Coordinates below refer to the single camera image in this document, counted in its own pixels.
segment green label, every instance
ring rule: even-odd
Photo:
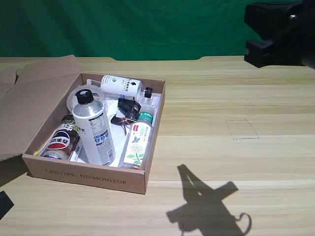
[[[132,125],[131,130],[124,163],[141,166],[146,154],[151,126],[143,122],[137,122]]]
[[[146,119],[152,124],[153,115],[151,115],[149,112],[140,112],[140,114],[138,116],[138,120],[140,120],[140,119]]]

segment soda can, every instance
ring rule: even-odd
[[[73,115],[66,115],[61,120],[42,156],[69,160],[78,140],[79,134]]]

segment cardboard box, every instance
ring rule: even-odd
[[[145,194],[165,97],[165,81],[147,78],[145,86],[161,93],[156,124],[149,142],[144,170],[123,169],[33,156],[68,113],[66,99],[87,79],[102,74],[81,73],[74,56],[55,58],[25,66],[15,85],[0,100],[0,155],[22,158],[33,177]]]
[[[0,72],[0,102],[1,100],[6,96],[6,94],[13,88],[16,80],[16,68],[15,67],[9,67],[5,69],[4,71]],[[4,112],[1,109],[2,105],[0,103],[0,114],[1,116],[4,116]],[[5,138],[5,134],[2,133],[2,120],[0,119],[0,137]],[[0,161],[4,161],[8,158],[11,158],[13,156],[16,156],[18,154],[11,153],[11,154],[5,154],[2,151],[0,152]]]

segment wooden table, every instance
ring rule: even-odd
[[[0,69],[39,60],[0,58]],[[238,236],[248,225],[251,236],[315,235],[314,70],[257,69],[243,57],[78,58],[78,65],[166,80],[147,194],[26,174],[8,182],[26,171],[11,160],[2,164],[8,183],[0,190],[15,206],[0,235]]]

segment plastic bottle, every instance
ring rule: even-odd
[[[140,80],[113,75],[104,75],[100,88],[106,96],[114,96],[139,101],[146,92],[152,94],[152,88],[144,87]]]
[[[78,104],[72,113],[88,161],[91,164],[109,165],[115,159],[115,148],[105,107],[101,101],[94,100],[89,89],[78,91],[76,96]]]
[[[137,122],[130,128],[118,167],[132,169],[144,169],[145,167],[145,158],[154,118],[151,99],[148,97],[148,93],[146,93],[146,96],[141,103]]]

